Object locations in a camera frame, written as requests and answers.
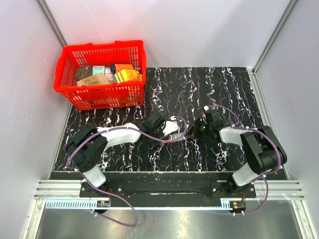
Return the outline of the staple box red white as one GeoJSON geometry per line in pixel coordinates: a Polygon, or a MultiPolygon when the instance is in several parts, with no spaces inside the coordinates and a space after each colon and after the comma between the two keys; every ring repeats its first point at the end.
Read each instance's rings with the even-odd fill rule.
{"type": "Polygon", "coordinates": [[[183,133],[175,133],[175,134],[171,134],[170,136],[170,140],[172,141],[182,141],[182,140],[186,140],[186,138],[183,136],[183,133]]]}

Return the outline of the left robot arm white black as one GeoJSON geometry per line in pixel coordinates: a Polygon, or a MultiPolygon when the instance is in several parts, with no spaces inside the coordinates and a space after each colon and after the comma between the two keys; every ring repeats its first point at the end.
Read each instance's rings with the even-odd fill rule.
{"type": "Polygon", "coordinates": [[[153,113],[144,120],[136,120],[122,126],[97,128],[88,123],[71,138],[66,146],[66,154],[71,163],[91,183],[91,192],[97,197],[107,194],[106,177],[98,166],[104,149],[124,143],[135,143],[142,132],[159,137],[166,126],[166,119],[159,113],[153,113]]]}

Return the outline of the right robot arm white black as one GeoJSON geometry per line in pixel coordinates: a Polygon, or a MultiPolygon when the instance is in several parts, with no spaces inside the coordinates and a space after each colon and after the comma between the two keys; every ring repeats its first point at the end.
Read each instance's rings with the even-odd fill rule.
{"type": "Polygon", "coordinates": [[[240,196],[254,180],[275,173],[288,158],[273,130],[265,125],[260,128],[226,126],[218,110],[204,110],[186,133],[186,138],[217,141],[241,146],[247,162],[235,171],[224,184],[232,197],[240,196]]]}

